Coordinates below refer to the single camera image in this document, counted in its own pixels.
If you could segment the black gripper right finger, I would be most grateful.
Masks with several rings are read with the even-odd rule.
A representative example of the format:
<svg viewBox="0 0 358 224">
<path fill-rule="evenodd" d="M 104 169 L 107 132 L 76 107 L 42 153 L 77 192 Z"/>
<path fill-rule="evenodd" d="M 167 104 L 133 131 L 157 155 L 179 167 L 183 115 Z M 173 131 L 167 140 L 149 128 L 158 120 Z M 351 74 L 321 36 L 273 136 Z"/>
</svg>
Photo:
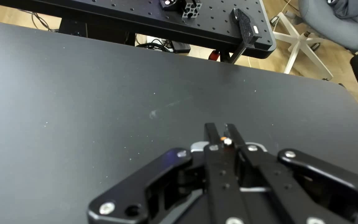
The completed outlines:
<svg viewBox="0 0 358 224">
<path fill-rule="evenodd" d="M 241 189 L 265 188 L 283 224 L 358 224 L 358 174 L 293 148 L 251 151 L 234 125 L 226 128 Z"/>
</svg>

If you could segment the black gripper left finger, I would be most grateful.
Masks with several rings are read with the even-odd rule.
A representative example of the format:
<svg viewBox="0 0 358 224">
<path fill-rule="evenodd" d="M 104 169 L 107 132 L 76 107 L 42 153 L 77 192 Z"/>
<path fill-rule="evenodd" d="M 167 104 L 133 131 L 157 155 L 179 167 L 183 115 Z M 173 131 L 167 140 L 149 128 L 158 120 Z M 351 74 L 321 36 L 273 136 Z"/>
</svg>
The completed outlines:
<svg viewBox="0 0 358 224">
<path fill-rule="evenodd" d="M 175 224 L 245 224 L 239 155 L 216 126 L 204 126 L 203 150 L 172 148 L 88 204 L 89 224 L 158 224 L 180 206 Z"/>
</svg>

